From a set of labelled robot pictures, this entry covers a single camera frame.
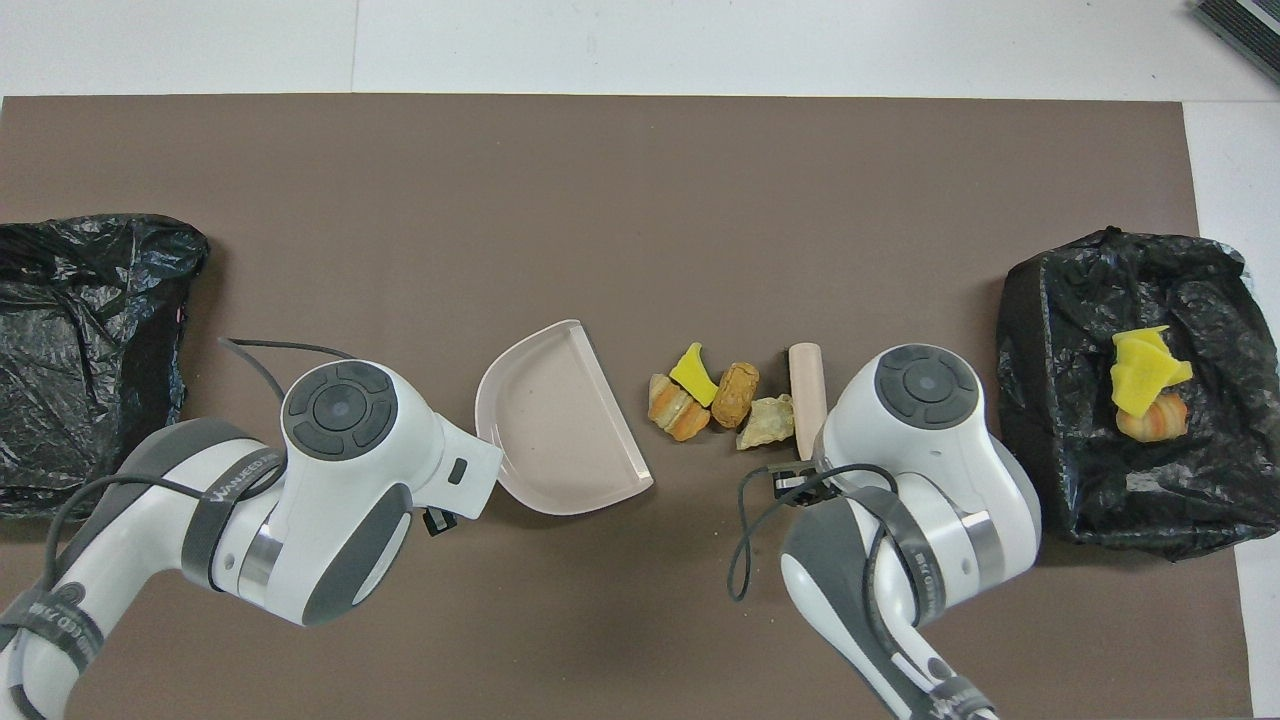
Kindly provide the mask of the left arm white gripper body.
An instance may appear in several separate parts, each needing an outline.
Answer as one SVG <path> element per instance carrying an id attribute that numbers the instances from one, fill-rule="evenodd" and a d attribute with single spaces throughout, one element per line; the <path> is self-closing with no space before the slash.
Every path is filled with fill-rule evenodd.
<path id="1" fill-rule="evenodd" d="M 442 415 L 431 420 L 428 460 L 412 479 L 412 506 L 476 520 L 497 486 L 504 452 Z"/>

